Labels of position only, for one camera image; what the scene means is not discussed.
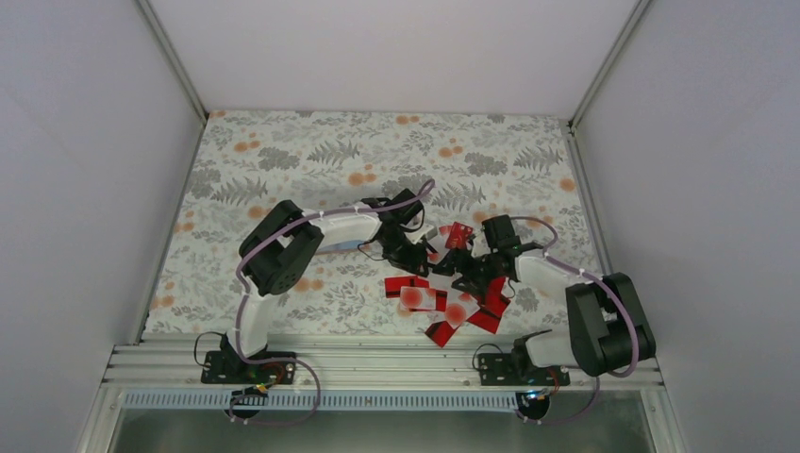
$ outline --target wall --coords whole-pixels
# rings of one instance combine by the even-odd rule
[[[800,444],[800,3],[657,1],[579,125],[692,451]]]
[[[636,0],[151,0],[210,109],[569,118]]]
[[[131,1],[11,2],[0,29],[0,451],[74,451],[200,122]]]

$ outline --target purple cable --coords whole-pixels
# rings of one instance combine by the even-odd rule
[[[517,216],[517,217],[511,217],[511,220],[530,220],[547,227],[547,229],[549,229],[550,232],[553,233],[553,239],[549,243],[547,243],[547,245],[545,245],[544,248],[542,249],[542,253],[544,253],[544,258],[549,262],[553,263],[554,265],[556,265],[557,267],[569,272],[570,274],[575,274],[577,276],[585,277],[591,280],[592,282],[597,284],[597,286],[600,287],[601,290],[603,290],[606,293],[608,298],[611,299],[611,302],[614,303],[614,306],[620,312],[620,316],[623,317],[623,321],[625,321],[625,327],[627,327],[627,333],[628,335],[630,335],[631,359],[630,359],[630,365],[628,365],[628,367],[622,373],[617,373],[616,371],[609,371],[608,373],[614,376],[615,378],[616,377],[627,378],[628,376],[632,375],[634,370],[636,370],[636,364],[639,362],[639,337],[636,335],[636,328],[633,327],[633,321],[630,319],[630,314],[628,314],[627,310],[625,309],[623,301],[620,300],[619,296],[617,296],[617,294],[615,294],[614,291],[612,291],[611,288],[609,288],[608,285],[604,283],[600,277],[597,277],[586,271],[583,271],[581,273],[580,269],[570,264],[567,264],[562,260],[550,256],[547,250],[551,246],[553,246],[553,244],[556,243],[556,241],[558,241],[558,232],[552,225],[536,217]]]
[[[536,424],[537,425],[544,425],[544,426],[547,426],[547,427],[555,427],[555,426],[558,426],[558,425],[564,425],[566,423],[574,422],[578,418],[586,415],[586,413],[589,412],[589,410],[597,402],[597,398],[599,398],[599,397],[600,397],[600,377],[595,377],[594,378],[594,392],[592,393],[592,399],[589,400],[589,403],[587,403],[586,406],[582,410],[580,410],[580,412],[576,413],[575,415],[570,415],[567,418],[561,418],[561,419],[553,420],[553,421],[536,420]],[[520,410],[515,409],[514,413],[516,413],[518,417],[523,419],[523,423],[527,423],[528,422],[527,417],[525,417],[523,415],[523,413],[520,412]]]
[[[417,196],[415,196],[415,197],[413,197],[413,198],[411,198],[409,200],[397,203],[395,205],[384,206],[384,207],[381,207],[381,208],[360,209],[360,208],[354,206],[354,207],[349,207],[349,208],[337,208],[335,210],[315,212],[313,214],[310,214],[310,215],[307,215],[306,217],[303,217],[301,219],[295,220],[294,222],[291,222],[288,225],[282,227],[281,229],[279,229],[278,231],[273,233],[272,236],[268,237],[267,239],[262,241],[260,244],[256,245],[256,247],[253,248],[253,250],[251,250],[250,253],[248,253],[247,255],[244,256],[244,258],[242,258],[242,261],[239,263],[238,266],[236,266],[236,278],[239,280],[239,282],[242,283],[242,286],[244,287],[244,294],[242,295],[242,302],[239,304],[239,309],[236,312],[236,322],[234,324],[234,333],[235,333],[235,337],[236,338],[234,339],[233,345],[236,348],[236,353],[239,355],[239,358],[242,359],[242,361],[244,363],[248,363],[248,364],[251,364],[251,365],[262,365],[262,364],[265,364],[265,363],[283,362],[283,361],[290,361],[290,362],[296,363],[296,364],[306,368],[308,370],[308,372],[311,373],[311,376],[314,378],[314,383],[316,384],[316,387],[317,387],[317,397],[314,399],[314,404],[311,407],[311,410],[306,415],[304,415],[303,417],[300,417],[297,420],[294,420],[294,421],[291,421],[291,422],[253,422],[254,425],[262,425],[262,426],[268,426],[268,427],[290,427],[290,426],[297,425],[299,423],[305,422],[320,407],[320,401],[322,400],[322,386],[320,385],[320,380],[317,377],[317,374],[314,372],[314,370],[310,366],[308,366],[307,363],[305,363],[303,361],[300,361],[300,360],[297,360],[297,359],[288,359],[288,358],[264,359],[264,360],[260,360],[260,361],[253,361],[250,358],[248,358],[247,356],[245,356],[244,353],[242,352],[242,337],[240,336],[239,332],[240,332],[240,328],[242,326],[242,315],[244,314],[244,307],[247,304],[247,300],[250,298],[250,289],[251,289],[250,288],[250,283],[247,281],[247,278],[245,278],[244,273],[243,273],[244,266],[247,265],[247,263],[253,257],[255,257],[255,255],[257,255],[261,250],[266,248],[270,243],[273,243],[273,242],[277,241],[277,239],[279,237],[283,236],[284,234],[288,233],[289,231],[292,231],[296,227],[299,227],[299,226],[303,225],[306,222],[310,222],[311,220],[319,219],[321,217],[330,216],[330,215],[340,215],[340,214],[359,213],[359,212],[363,212],[363,213],[379,213],[379,212],[386,212],[386,211],[389,211],[389,210],[397,210],[397,209],[403,208],[405,206],[410,205],[411,203],[415,203],[415,202],[425,198],[433,190],[434,187],[436,187],[436,182],[433,179],[429,179],[420,188],[420,191],[417,193]],[[229,412],[230,412],[230,415],[231,415],[232,419],[234,419],[234,420],[236,420],[236,419],[243,420],[243,419],[241,419],[239,417],[235,417],[233,415],[232,409]]]

